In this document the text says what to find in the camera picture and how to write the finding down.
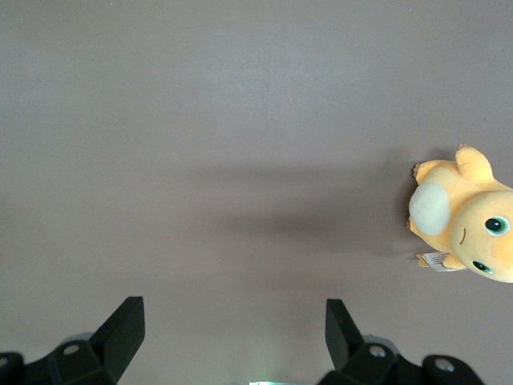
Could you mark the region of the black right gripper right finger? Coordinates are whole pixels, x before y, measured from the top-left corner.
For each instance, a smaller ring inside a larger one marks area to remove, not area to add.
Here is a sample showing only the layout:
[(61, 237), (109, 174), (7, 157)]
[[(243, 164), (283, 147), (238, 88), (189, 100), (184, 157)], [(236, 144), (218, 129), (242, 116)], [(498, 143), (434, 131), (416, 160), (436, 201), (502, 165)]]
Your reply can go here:
[(320, 384), (482, 384), (483, 380), (465, 362), (447, 355), (427, 355), (415, 365), (386, 338), (364, 336), (344, 302), (325, 304), (325, 343), (333, 369)]

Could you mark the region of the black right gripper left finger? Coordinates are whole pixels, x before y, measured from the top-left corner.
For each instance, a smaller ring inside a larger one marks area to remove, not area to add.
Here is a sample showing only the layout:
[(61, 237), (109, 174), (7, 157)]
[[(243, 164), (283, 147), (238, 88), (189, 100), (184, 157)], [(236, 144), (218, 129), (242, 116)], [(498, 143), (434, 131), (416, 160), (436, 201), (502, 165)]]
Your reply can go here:
[(144, 340), (144, 304), (128, 297), (87, 339), (73, 339), (26, 363), (1, 353), (2, 384), (117, 384)]

